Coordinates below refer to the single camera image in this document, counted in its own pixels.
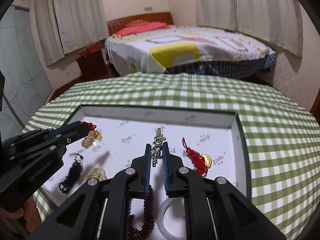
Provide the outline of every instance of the pillow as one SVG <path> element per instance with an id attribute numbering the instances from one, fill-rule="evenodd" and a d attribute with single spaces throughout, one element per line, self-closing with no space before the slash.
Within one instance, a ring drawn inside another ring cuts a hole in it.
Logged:
<path id="1" fill-rule="evenodd" d="M 124 36 L 128 36 L 130 34 L 137 34 L 137 33 L 149 32 L 149 31 L 158 30 L 158 29 L 168 29 L 168 28 L 170 29 L 170 27 L 168 27 L 166 23 L 151 22 L 145 25 L 125 27 L 122 30 L 119 30 L 117 33 L 114 33 L 112 36 L 114 38 L 121 38 Z"/>
<path id="2" fill-rule="evenodd" d="M 139 26 L 139 25 L 146 25 L 149 22 L 147 20 L 133 20 L 128 22 L 128 24 L 126 24 L 126 27 L 132 27 L 132 26 Z"/>

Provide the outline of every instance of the human hand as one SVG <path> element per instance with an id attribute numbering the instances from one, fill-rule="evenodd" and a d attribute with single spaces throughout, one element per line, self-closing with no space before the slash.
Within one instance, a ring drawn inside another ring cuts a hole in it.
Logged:
<path id="1" fill-rule="evenodd" d="M 0 215 L 4 218 L 17 219 L 23 217 L 26 221 L 26 229 L 32 233 L 40 224 L 41 218 L 37 209 L 35 200 L 31 196 L 24 204 L 23 208 L 20 208 L 14 213 L 9 213 L 5 209 L 0 207 Z"/>

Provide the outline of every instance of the gingham tablecloth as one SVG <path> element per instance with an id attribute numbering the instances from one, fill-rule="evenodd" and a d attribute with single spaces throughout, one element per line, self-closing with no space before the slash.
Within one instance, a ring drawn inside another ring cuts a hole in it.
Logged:
<path id="1" fill-rule="evenodd" d="M 288 239 L 302 231 L 319 201 L 320 128 L 275 89 L 204 76 L 129 74 L 74 85 L 31 118 L 25 131 L 60 127 L 81 105 L 170 106 L 238 112 L 246 139 L 252 202 Z M 38 191 L 44 220 L 52 210 Z"/>

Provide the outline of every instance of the silver hair clip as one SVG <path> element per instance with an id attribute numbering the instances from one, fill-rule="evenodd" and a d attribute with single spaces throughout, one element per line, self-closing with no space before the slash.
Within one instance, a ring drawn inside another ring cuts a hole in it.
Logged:
<path id="1" fill-rule="evenodd" d="M 161 150 L 162 143 L 166 140 L 166 137 L 163 137 L 161 133 L 161 128 L 158 128 L 156 131 L 155 140 L 152 143 L 151 149 L 151 158 L 152 158 L 152 167 L 155 167 L 158 163 L 158 159 L 162 159 Z"/>

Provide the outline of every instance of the wooden nightstand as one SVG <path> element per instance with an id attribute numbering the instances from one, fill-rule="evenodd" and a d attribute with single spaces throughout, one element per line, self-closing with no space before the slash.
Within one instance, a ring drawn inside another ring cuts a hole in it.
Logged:
<path id="1" fill-rule="evenodd" d="M 108 67 L 103 60 L 102 51 L 90 53 L 77 59 L 84 81 L 108 78 Z"/>

